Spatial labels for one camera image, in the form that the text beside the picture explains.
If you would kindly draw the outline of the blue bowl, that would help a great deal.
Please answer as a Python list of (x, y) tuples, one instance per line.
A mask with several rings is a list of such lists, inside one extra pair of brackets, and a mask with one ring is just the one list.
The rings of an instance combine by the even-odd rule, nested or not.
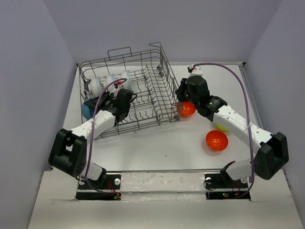
[(91, 102), (92, 98), (86, 99), (81, 105), (82, 116), (89, 120), (93, 117), (95, 105)]

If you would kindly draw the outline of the grey wire dish rack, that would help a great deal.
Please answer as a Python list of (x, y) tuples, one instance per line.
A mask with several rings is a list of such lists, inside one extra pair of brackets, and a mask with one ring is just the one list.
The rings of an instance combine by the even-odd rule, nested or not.
[(128, 116), (99, 138), (136, 133), (180, 119), (175, 94), (178, 82), (162, 44), (153, 42), (149, 46), (148, 50), (137, 52), (130, 47), (109, 50), (105, 58), (78, 64), (81, 102), (93, 97), (90, 84), (104, 86), (108, 75), (118, 79), (124, 72), (130, 76), (131, 90), (137, 94)]

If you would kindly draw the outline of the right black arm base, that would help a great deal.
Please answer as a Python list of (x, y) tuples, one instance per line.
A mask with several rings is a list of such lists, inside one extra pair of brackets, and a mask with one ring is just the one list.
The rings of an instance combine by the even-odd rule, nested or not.
[(221, 173), (208, 173), (204, 175), (203, 185), (206, 189), (207, 200), (226, 200), (226, 199), (248, 199), (250, 194), (244, 193), (248, 190), (247, 182), (232, 180)]

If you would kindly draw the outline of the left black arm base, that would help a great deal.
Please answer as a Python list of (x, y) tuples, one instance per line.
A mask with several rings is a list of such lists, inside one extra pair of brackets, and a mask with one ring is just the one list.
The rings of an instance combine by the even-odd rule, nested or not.
[(79, 182), (75, 198), (77, 200), (119, 201), (121, 200), (121, 174), (107, 173), (105, 181)]

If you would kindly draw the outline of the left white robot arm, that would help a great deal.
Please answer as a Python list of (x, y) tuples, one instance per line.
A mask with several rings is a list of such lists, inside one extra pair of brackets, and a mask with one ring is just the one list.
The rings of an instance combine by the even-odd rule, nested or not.
[(131, 90), (118, 89), (116, 97), (105, 92), (101, 99), (86, 101), (90, 108), (97, 105), (95, 117), (71, 130), (57, 132), (48, 163), (70, 175), (87, 182), (94, 188), (101, 188), (106, 181), (106, 169), (93, 163), (89, 157), (91, 140), (117, 126), (129, 113), (135, 94)]

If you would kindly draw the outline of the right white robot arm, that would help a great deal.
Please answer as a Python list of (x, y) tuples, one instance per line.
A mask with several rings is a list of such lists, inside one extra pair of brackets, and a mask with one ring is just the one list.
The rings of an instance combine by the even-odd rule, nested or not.
[(219, 181), (224, 187), (252, 175), (270, 180), (289, 161), (284, 134), (272, 134), (248, 123), (225, 100), (210, 95), (203, 77), (194, 75), (183, 78), (175, 93), (180, 102), (192, 103), (201, 116), (228, 129), (253, 151), (249, 159), (230, 162), (223, 168)]

